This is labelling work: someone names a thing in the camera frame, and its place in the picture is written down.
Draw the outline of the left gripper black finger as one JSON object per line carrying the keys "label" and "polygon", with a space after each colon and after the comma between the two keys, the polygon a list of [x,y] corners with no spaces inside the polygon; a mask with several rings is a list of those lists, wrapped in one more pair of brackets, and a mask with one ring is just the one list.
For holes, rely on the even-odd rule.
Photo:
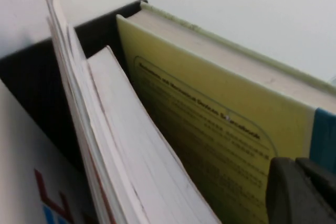
{"label": "left gripper black finger", "polygon": [[271,224],[335,223],[335,174],[308,158],[273,158],[266,209]]}

